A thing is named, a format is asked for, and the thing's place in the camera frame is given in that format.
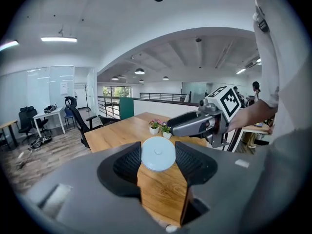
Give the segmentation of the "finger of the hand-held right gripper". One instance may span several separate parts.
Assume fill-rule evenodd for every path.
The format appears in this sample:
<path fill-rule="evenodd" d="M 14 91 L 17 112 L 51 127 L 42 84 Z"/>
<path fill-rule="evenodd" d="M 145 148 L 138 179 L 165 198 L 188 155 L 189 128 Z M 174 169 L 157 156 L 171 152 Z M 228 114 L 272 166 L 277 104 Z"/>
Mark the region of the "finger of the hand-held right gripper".
<path fill-rule="evenodd" d="M 167 125 L 170 128 L 198 127 L 203 124 L 200 121 L 200 117 L 200 111 L 191 111 L 168 120 Z"/>
<path fill-rule="evenodd" d="M 170 129 L 172 135 L 176 137 L 196 136 L 206 132 L 206 119 L 193 119 L 185 122 L 170 120 Z"/>

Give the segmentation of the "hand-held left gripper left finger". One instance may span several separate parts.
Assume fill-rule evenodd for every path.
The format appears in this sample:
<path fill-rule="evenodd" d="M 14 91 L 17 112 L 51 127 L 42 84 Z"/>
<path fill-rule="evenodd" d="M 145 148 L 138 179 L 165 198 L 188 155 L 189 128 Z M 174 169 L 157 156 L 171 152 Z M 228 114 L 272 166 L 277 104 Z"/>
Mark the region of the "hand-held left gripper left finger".
<path fill-rule="evenodd" d="M 140 142 L 80 156 L 32 186 L 23 206 L 50 234 L 156 234 L 141 204 L 140 164 Z"/>

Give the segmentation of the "round white tape measure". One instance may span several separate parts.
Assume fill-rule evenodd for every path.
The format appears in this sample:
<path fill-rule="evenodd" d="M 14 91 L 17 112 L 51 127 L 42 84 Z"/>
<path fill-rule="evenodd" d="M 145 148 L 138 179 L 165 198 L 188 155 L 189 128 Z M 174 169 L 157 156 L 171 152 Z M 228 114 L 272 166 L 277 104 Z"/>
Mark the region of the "round white tape measure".
<path fill-rule="evenodd" d="M 168 139 L 155 136 L 141 146 L 141 162 L 153 172 L 163 172 L 172 167 L 176 160 L 175 146 Z"/>

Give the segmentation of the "purple flowers in white pot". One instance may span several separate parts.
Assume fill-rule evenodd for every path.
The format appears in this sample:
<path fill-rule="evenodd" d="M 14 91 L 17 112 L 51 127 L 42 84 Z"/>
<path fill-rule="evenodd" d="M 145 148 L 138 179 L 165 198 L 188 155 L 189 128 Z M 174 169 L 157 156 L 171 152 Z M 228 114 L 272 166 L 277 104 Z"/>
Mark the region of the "purple flowers in white pot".
<path fill-rule="evenodd" d="M 170 139 L 172 134 L 170 127 L 168 126 L 168 122 L 163 122 L 161 125 L 161 132 L 163 134 L 163 137 L 166 139 Z"/>

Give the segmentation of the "dark wooden handrail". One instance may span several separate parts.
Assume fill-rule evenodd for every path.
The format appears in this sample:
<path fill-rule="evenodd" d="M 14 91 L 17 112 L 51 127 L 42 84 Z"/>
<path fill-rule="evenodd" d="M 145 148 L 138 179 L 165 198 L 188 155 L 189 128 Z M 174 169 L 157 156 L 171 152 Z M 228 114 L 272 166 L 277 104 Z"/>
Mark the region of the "dark wooden handrail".
<path fill-rule="evenodd" d="M 176 105 L 187 105 L 187 106 L 195 106 L 198 107 L 198 103 L 190 103 L 183 101 L 171 101 L 171 100 L 158 100 L 158 99 L 142 99 L 142 98 L 132 98 L 133 100 L 141 100 L 141 101 L 149 101 L 149 102 L 159 102 L 159 103 L 168 103 L 168 104 L 176 104 Z"/>

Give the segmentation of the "cluttered wooden table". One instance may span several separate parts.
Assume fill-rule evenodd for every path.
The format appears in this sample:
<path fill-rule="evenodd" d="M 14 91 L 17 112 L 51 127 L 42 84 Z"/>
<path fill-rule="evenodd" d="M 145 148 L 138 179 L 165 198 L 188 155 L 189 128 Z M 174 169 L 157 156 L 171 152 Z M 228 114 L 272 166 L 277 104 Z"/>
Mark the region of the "cluttered wooden table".
<path fill-rule="evenodd" d="M 270 127 L 265 123 L 259 123 L 256 125 L 250 125 L 242 128 L 244 132 L 258 133 L 267 135 Z"/>

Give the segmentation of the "wooden office table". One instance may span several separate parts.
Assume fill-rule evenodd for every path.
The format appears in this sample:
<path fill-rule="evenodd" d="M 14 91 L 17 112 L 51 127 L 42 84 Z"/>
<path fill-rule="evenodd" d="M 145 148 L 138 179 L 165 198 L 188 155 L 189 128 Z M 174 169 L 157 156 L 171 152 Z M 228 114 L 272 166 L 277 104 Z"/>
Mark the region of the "wooden office table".
<path fill-rule="evenodd" d="M 93 153 L 152 137 L 149 122 L 168 117 L 142 113 L 134 117 L 92 130 L 86 139 Z M 137 174 L 142 206 L 155 219 L 180 226 L 187 195 L 187 182 L 176 164 L 164 172 L 153 172 L 141 165 Z"/>

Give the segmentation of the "black high-back office chair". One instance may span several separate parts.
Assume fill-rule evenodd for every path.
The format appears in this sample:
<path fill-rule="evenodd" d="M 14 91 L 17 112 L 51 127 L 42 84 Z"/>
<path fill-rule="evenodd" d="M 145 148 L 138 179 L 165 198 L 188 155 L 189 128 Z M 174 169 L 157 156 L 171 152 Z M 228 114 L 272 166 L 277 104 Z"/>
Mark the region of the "black high-back office chair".
<path fill-rule="evenodd" d="M 78 124 L 78 129 L 81 133 L 81 139 L 80 139 L 81 143 L 86 148 L 90 148 L 90 147 L 89 147 L 89 144 L 86 140 L 85 133 L 121 121 L 121 119 L 108 118 L 108 117 L 103 117 L 101 115 L 98 115 L 98 116 L 95 115 L 95 116 L 91 116 L 91 117 L 86 119 L 86 121 L 89 122 L 89 126 L 87 126 L 85 121 L 82 119 L 80 112 L 76 108 L 77 100 L 74 97 L 66 96 L 65 97 L 65 106 L 66 106 L 66 109 L 69 109 L 71 111 L 71 113 L 73 114 L 74 119 L 76 120 L 76 122 Z M 100 119 L 101 125 L 93 126 L 93 119 L 96 119 L 96 118 Z"/>

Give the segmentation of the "green partition panel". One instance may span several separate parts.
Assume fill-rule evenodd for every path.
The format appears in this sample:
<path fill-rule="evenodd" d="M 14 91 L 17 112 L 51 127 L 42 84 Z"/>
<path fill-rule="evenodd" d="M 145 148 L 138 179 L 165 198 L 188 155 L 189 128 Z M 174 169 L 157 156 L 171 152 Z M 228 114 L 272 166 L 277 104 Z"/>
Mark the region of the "green partition panel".
<path fill-rule="evenodd" d="M 119 99 L 119 115 L 121 120 L 134 116 L 134 99 L 132 97 L 121 97 Z"/>

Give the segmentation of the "person's white shirt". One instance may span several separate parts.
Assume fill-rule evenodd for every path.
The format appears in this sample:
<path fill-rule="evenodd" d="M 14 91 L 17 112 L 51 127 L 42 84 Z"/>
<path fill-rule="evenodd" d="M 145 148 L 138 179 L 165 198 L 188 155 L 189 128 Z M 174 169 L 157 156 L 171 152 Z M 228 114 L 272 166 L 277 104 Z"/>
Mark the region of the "person's white shirt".
<path fill-rule="evenodd" d="M 287 0 L 255 0 L 269 26 L 253 22 L 262 60 L 259 100 L 275 113 L 265 168 L 245 209 L 244 233 L 266 227 L 295 200 L 312 172 L 312 41 Z"/>

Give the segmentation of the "small white table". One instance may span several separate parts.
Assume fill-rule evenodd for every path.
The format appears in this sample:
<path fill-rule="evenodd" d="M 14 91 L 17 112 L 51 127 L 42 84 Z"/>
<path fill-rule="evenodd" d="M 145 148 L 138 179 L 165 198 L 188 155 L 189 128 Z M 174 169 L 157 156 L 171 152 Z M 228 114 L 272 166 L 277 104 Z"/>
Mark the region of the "small white table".
<path fill-rule="evenodd" d="M 44 112 L 43 113 L 38 113 L 38 114 L 36 114 L 35 116 L 32 117 L 32 119 L 34 120 L 34 124 L 35 124 L 35 127 L 36 127 L 36 130 L 37 130 L 37 133 L 38 133 L 39 137 L 42 137 L 42 135 L 41 135 L 38 123 L 37 123 L 37 119 L 42 118 L 42 117 L 50 117 L 50 116 L 54 116 L 54 115 L 58 116 L 59 122 L 60 122 L 60 126 L 62 128 L 62 131 L 63 131 L 64 134 L 66 134 L 65 129 L 64 129 L 64 125 L 63 125 L 63 121 L 62 121 L 62 118 L 61 118 L 61 112 L 63 112 L 63 111 L 64 111 L 64 107 L 58 106 L 55 110 L 53 110 L 50 113 L 44 113 Z"/>

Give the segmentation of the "black metal railing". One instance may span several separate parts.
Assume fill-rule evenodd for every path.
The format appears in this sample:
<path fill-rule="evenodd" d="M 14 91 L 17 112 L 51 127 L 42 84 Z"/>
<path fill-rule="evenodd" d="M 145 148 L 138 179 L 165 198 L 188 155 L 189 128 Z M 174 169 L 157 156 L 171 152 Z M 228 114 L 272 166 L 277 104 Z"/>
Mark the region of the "black metal railing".
<path fill-rule="evenodd" d="M 97 103 L 99 114 L 101 116 L 121 119 L 120 97 L 98 96 Z"/>

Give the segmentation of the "black coat rack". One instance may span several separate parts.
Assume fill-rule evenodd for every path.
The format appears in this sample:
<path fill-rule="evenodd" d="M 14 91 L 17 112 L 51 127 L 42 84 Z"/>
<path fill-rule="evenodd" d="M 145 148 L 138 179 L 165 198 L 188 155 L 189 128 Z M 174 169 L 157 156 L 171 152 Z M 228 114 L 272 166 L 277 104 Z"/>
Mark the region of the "black coat rack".
<path fill-rule="evenodd" d="M 85 92 L 85 100 L 86 100 L 87 112 L 90 112 L 91 109 L 90 109 L 89 104 L 88 104 L 87 84 L 84 84 L 83 88 L 84 88 L 84 92 Z"/>

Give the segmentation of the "small wooden desk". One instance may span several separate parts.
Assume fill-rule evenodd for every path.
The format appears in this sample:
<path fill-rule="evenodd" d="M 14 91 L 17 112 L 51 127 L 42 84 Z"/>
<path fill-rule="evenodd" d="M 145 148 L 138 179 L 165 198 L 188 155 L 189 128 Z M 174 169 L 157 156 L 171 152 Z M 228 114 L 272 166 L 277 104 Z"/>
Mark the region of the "small wooden desk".
<path fill-rule="evenodd" d="M 7 138 L 7 134 L 5 129 L 8 129 L 9 132 L 9 138 Z M 16 138 L 16 133 L 18 133 L 19 130 L 18 126 L 18 120 L 12 120 L 6 123 L 3 123 L 0 125 L 0 140 L 4 140 L 4 143 L 7 145 L 7 147 L 11 150 L 10 143 L 12 142 L 14 147 L 17 148 L 19 146 Z"/>

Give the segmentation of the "long ceiling light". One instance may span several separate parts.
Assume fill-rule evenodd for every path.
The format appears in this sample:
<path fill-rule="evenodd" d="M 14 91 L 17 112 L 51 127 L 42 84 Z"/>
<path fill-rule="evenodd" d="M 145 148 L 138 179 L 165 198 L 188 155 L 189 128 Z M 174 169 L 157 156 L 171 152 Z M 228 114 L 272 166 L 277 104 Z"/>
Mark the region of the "long ceiling light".
<path fill-rule="evenodd" d="M 40 39 L 43 42 L 77 42 L 77 38 L 71 37 L 42 37 Z"/>
<path fill-rule="evenodd" d="M 0 52 L 3 51 L 3 50 L 5 50 L 5 49 L 8 49 L 8 48 L 10 48 L 10 47 L 17 46 L 17 45 L 19 45 L 19 43 L 18 43 L 17 40 L 13 40 L 13 41 L 4 43 L 4 44 L 0 45 Z"/>

